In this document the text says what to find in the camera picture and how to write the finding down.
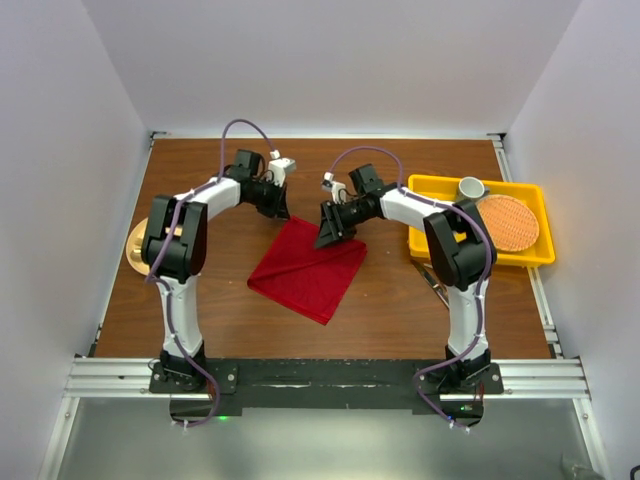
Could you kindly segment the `red cloth napkin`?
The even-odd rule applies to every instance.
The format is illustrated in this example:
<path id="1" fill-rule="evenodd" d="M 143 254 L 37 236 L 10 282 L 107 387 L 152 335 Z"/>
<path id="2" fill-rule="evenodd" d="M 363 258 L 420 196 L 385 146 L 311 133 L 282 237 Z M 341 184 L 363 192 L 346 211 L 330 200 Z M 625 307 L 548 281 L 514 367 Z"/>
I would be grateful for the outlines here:
<path id="1" fill-rule="evenodd" d="M 319 227 L 297 217 L 285 222 L 247 280 L 264 297 L 321 325 L 335 314 L 367 255 L 348 240 L 316 249 Z"/>

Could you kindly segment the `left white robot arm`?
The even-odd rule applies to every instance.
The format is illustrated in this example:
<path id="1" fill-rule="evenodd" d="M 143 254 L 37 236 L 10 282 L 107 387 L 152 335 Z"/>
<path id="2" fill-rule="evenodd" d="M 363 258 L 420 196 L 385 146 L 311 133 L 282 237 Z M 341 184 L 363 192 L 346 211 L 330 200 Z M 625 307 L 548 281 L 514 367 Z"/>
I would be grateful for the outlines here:
<path id="1" fill-rule="evenodd" d="M 200 390 L 207 368 L 195 358 L 204 351 L 198 325 L 197 280 L 204 267 L 208 223 L 219 214 L 249 204 L 267 218 L 287 219 L 287 177 L 296 170 L 293 159 L 270 152 L 270 160 L 238 150 L 234 162 L 204 184 L 152 201 L 142 242 L 148 279 L 158 287 L 164 317 L 163 358 L 184 358 L 172 370 L 173 382 L 185 392 Z"/>

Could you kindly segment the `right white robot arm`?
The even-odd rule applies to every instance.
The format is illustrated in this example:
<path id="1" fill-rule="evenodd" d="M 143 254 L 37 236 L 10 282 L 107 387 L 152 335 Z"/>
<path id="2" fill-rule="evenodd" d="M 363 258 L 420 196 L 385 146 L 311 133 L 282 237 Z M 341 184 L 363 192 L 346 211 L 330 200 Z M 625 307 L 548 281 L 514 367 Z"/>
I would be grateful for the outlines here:
<path id="1" fill-rule="evenodd" d="M 476 205 L 425 197 L 397 183 L 386 184 L 371 164 L 349 173 L 355 197 L 327 172 L 322 189 L 331 199 L 321 204 L 321 221 L 314 247 L 327 248 L 352 239 L 357 226 L 373 218 L 396 221 L 425 234 L 430 264 L 446 287 L 450 332 L 446 347 L 457 358 L 445 369 L 448 386 L 469 392 L 481 380 L 474 362 L 489 357 L 485 334 L 485 296 L 496 250 Z"/>

